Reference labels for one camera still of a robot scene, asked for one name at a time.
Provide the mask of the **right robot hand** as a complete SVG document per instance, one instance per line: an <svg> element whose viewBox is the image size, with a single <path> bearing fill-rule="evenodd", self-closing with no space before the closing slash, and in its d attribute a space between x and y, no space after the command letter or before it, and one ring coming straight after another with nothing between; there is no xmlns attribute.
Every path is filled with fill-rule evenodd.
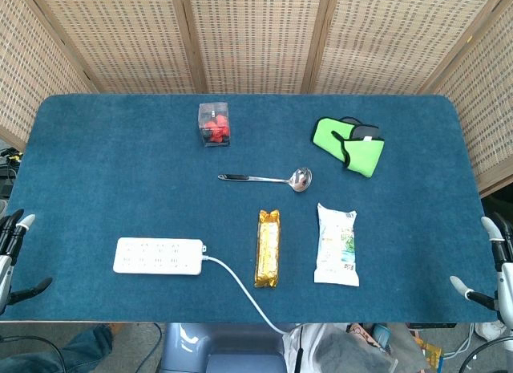
<svg viewBox="0 0 513 373"><path fill-rule="evenodd" d="M496 272L496 295L487 296L466 286L460 278L450 276L450 282L456 291L467 301L476 302L488 310L494 311L498 319L512 329L512 247L508 245L499 227L489 218L481 217L481 224L487 231Z"/></svg>

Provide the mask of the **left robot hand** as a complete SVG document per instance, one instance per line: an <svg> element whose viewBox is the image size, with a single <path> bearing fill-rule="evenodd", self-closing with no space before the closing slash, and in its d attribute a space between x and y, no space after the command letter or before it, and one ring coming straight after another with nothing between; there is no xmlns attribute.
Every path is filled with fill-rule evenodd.
<svg viewBox="0 0 513 373"><path fill-rule="evenodd" d="M12 278L14 267L22 248L23 239L36 216L23 216L24 210L16 210L12 215L1 218L1 314L8 306L31 299L44 292L53 282L53 278L45 278L38 285L25 290L13 291Z"/></svg>

